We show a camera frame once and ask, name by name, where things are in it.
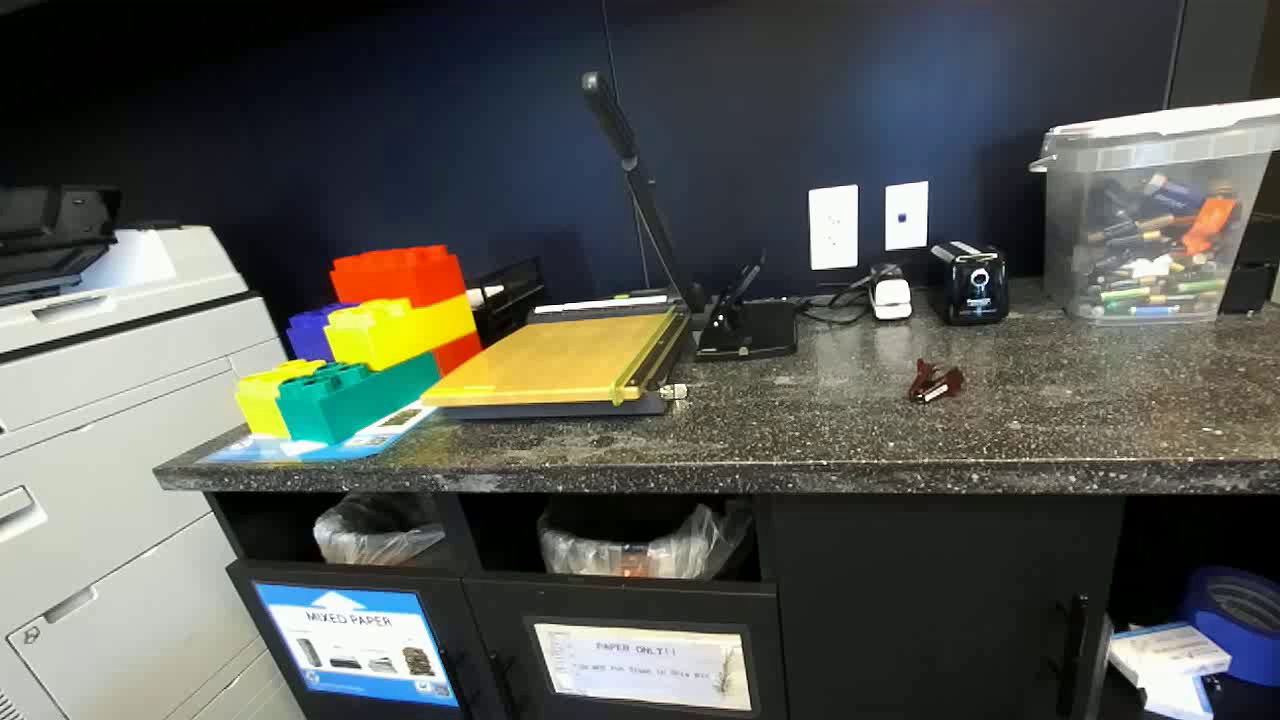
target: plastic bag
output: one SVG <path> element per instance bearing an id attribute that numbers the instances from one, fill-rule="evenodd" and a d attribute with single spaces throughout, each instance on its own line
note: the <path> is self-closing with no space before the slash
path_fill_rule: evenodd
<path id="1" fill-rule="evenodd" d="M 411 564 L 442 538 L 426 495 L 344 495 L 312 529 L 322 564 Z"/>
<path id="2" fill-rule="evenodd" d="M 555 517 L 540 517 L 545 564 L 555 575 L 659 575 L 659 578 L 706 578 L 715 575 L 749 535 L 750 517 L 726 506 L 715 517 L 697 503 L 690 517 L 649 545 L 593 538 L 555 529 Z"/>

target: granite countertop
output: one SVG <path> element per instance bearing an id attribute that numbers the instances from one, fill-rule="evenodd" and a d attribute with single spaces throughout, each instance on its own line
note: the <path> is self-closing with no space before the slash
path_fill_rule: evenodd
<path id="1" fill-rule="evenodd" d="M 964 394 L 908 402 L 915 356 Z M 1077 324 L 1025 300 L 1002 324 L 800 324 L 800 350 L 680 365 L 655 419 L 423 424 L 380 460 L 165 467 L 172 492 L 1280 492 L 1280 312 Z"/>

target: dark blue wall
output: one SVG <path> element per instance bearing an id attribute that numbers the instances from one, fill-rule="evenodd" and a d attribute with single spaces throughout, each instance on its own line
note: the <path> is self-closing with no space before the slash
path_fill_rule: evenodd
<path id="1" fill-rule="evenodd" d="M 1156 109 L 1170 34 L 1169 0 L 388 3 L 58 80 L 2 113 L 0 181 L 103 181 L 132 221 L 213 221 L 275 309 L 318 300 L 326 257 L 411 239 L 617 292 L 639 284 L 636 223 L 575 96 L 607 69 L 706 284 L 767 250 L 765 287 L 809 287 L 802 187 L 830 181 L 870 187 L 877 257 L 880 183 L 915 177 L 937 234 L 1036 273 L 1043 127 Z"/>

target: wall outlet plate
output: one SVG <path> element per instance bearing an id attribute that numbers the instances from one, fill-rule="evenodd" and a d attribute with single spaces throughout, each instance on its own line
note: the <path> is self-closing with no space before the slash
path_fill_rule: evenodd
<path id="1" fill-rule="evenodd" d="M 885 183 L 885 250 L 928 247 L 928 181 Z"/>
<path id="2" fill-rule="evenodd" d="M 855 269 L 855 183 L 809 187 L 809 269 Z"/>

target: copy machine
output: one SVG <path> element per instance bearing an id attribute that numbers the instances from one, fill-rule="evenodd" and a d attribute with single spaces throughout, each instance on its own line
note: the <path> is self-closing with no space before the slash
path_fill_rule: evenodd
<path id="1" fill-rule="evenodd" d="M 196 223 L 54 239 L 0 221 L 0 720 L 298 716 L 205 495 L 151 476 L 283 356 L 263 302 Z"/>

